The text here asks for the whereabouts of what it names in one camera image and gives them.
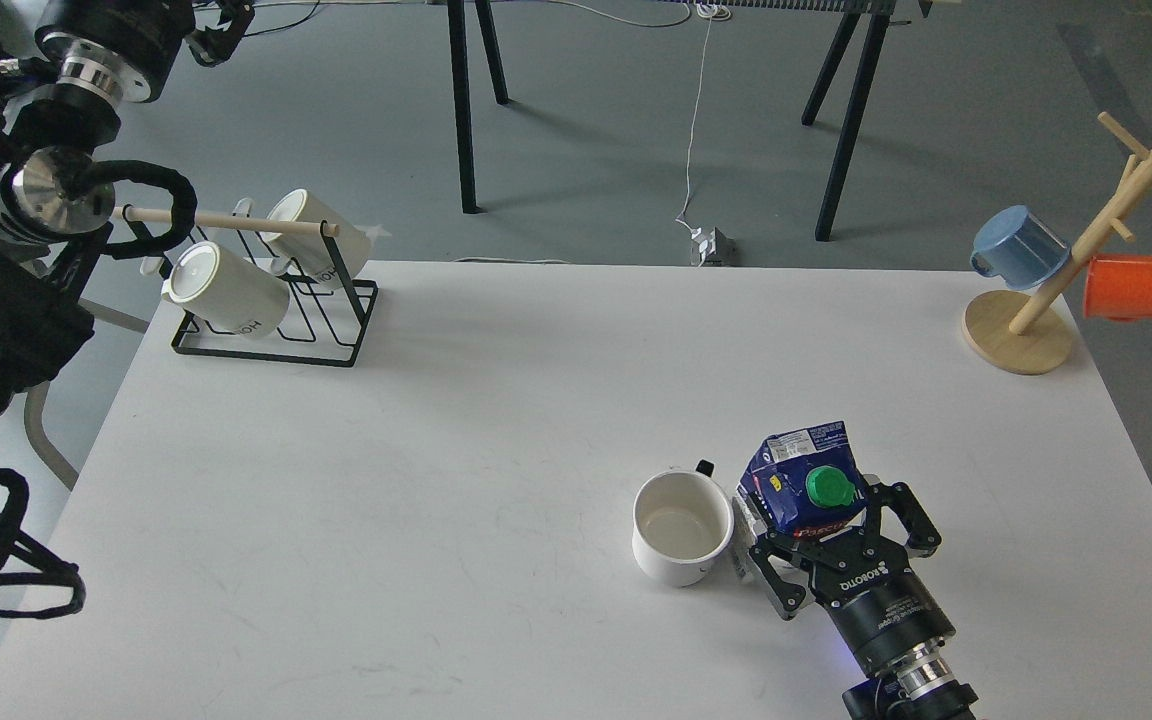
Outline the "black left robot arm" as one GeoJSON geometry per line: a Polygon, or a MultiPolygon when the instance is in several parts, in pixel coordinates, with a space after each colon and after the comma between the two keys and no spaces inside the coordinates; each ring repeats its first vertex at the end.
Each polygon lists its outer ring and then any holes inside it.
{"type": "MultiPolygon", "coordinates": [[[[93,154],[116,137],[120,105],[161,94],[180,47],[202,67],[232,56],[253,5],[218,8],[217,26],[200,28],[192,1],[50,1],[37,56],[0,41],[0,414],[92,338],[81,295],[103,256],[161,255],[195,228],[179,170],[93,154]]],[[[26,478],[0,468],[0,588],[63,588],[67,602],[28,617],[71,615],[86,597],[79,569],[24,532],[28,500],[26,478]]]]}

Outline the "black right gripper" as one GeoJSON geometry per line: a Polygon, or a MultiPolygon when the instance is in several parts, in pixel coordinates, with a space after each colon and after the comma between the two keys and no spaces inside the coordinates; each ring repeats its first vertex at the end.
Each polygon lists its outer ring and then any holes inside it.
{"type": "Polygon", "coordinates": [[[865,500],[864,538],[832,537],[820,543],[823,556],[797,564],[799,541],[755,520],[744,559],[785,621],[806,602],[806,571],[814,602],[827,611],[864,675],[874,679],[919,644],[942,644],[956,630],[909,568],[905,551],[925,559],[941,544],[914,491],[904,482],[867,480],[865,500]],[[905,546],[882,537],[882,509],[895,511],[908,533],[905,546]]]}

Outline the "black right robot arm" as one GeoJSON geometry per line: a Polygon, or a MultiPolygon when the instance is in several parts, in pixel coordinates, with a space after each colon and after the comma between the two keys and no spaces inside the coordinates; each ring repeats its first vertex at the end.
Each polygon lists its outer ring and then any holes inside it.
{"type": "Polygon", "coordinates": [[[940,655],[955,628],[909,559],[940,547],[905,483],[867,477],[863,524],[826,539],[797,539],[771,526],[759,493],[740,484],[735,503],[750,536],[737,541],[738,570],[756,578],[785,621],[813,600],[827,611],[865,675],[842,694],[852,719],[972,719],[978,700],[940,655]]]}

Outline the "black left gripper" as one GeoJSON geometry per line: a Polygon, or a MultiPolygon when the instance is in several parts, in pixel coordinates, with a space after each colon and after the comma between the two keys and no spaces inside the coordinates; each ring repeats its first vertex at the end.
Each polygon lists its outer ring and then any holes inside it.
{"type": "Polygon", "coordinates": [[[109,104],[152,103],[184,37],[200,67],[230,60],[252,22],[253,3],[218,5],[218,26],[195,29],[189,1],[50,1],[35,41],[58,65],[61,85],[83,88],[109,104]]]}

